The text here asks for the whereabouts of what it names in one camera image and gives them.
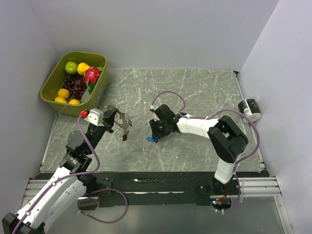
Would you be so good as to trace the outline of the blue tagged key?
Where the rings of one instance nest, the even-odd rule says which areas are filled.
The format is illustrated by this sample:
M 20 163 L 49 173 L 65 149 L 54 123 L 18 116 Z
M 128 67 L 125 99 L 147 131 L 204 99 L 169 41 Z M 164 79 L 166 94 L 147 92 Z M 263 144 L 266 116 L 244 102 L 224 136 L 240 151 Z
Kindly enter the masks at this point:
M 147 140 L 148 140 L 149 142 L 157 143 L 157 140 L 154 139 L 154 138 L 151 137 L 151 136 L 147 137 Z

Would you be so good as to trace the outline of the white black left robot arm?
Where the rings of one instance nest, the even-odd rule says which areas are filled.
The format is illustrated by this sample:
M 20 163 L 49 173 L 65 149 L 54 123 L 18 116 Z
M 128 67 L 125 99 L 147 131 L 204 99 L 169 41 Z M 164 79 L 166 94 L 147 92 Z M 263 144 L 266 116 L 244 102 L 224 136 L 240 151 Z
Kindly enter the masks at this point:
M 23 208 L 2 219 L 6 234 L 44 234 L 55 220 L 80 196 L 95 193 L 96 177 L 88 171 L 90 154 L 97 158 L 95 147 L 105 132 L 113 133 L 118 108 L 109 111 L 91 109 L 82 111 L 78 120 L 89 123 L 88 129 L 68 136 L 66 155 L 50 180 Z

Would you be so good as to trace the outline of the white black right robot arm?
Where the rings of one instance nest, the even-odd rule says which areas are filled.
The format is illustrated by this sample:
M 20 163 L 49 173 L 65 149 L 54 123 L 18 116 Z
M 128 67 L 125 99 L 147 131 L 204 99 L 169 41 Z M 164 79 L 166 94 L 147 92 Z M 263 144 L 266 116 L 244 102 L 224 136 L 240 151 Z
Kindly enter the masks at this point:
M 166 104 L 152 105 L 150 111 L 154 119 L 149 121 L 152 130 L 149 141 L 156 143 L 170 133 L 193 134 L 211 141 L 219 157 L 213 189 L 218 194 L 226 193 L 234 175 L 234 165 L 249 143 L 236 123 L 229 116 L 198 119 L 190 114 L 174 114 Z

